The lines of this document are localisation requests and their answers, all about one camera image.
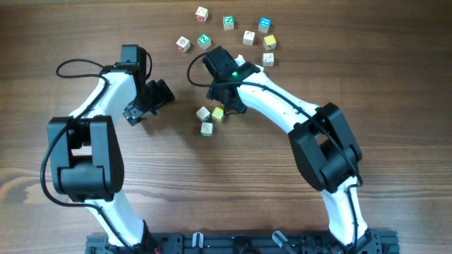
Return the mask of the yellow top block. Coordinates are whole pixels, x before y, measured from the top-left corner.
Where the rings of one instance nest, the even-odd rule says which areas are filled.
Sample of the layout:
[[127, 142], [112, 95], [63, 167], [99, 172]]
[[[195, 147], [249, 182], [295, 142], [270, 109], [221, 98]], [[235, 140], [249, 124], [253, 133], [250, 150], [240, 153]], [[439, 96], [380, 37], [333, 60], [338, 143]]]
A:
[[222, 123], [224, 117], [225, 117], [224, 109], [221, 107], [214, 108], [213, 112], [211, 113], [212, 120], [218, 123]]

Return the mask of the green V block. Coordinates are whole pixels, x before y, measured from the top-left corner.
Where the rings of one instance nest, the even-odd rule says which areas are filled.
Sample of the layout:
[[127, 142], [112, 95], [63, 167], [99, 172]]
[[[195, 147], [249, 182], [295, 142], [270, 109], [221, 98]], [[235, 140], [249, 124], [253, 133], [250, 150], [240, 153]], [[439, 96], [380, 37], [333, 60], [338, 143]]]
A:
[[202, 121], [207, 122], [211, 118], [211, 113], [205, 108], [201, 107], [197, 112], [196, 116]]

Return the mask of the green-edged wooden block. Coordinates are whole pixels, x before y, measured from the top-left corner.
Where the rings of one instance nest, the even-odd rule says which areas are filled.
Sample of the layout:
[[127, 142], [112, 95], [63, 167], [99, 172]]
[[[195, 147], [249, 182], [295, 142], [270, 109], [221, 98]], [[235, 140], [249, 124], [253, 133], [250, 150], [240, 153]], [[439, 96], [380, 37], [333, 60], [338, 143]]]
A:
[[201, 135], [211, 137], [213, 135], [213, 124], [203, 122], [201, 124]]

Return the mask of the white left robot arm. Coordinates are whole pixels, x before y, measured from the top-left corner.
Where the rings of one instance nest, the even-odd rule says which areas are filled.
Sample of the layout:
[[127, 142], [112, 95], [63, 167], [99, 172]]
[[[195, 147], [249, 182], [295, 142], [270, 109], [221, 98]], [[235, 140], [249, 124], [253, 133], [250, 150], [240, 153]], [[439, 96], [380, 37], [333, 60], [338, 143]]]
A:
[[174, 100], [164, 80], [150, 79], [152, 59], [137, 44], [125, 44], [120, 60], [102, 66], [97, 87], [65, 117], [48, 123], [49, 147], [40, 182], [44, 194], [63, 207], [85, 207], [107, 235], [96, 246], [113, 253], [157, 253], [159, 245], [122, 190], [124, 161], [115, 126], [131, 126]]

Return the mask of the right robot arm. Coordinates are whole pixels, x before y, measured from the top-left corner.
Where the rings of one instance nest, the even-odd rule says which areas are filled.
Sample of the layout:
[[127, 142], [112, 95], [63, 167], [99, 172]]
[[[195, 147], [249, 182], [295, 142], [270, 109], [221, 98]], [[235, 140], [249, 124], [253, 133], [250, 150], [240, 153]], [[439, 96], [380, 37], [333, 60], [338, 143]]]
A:
[[202, 62], [213, 77], [208, 99], [237, 114], [255, 109], [286, 132], [300, 174], [322, 195], [330, 233], [357, 251], [368, 229], [357, 200], [362, 152], [342, 111], [333, 103], [320, 107], [291, 95], [261, 67], [234, 59], [222, 47], [206, 52]]

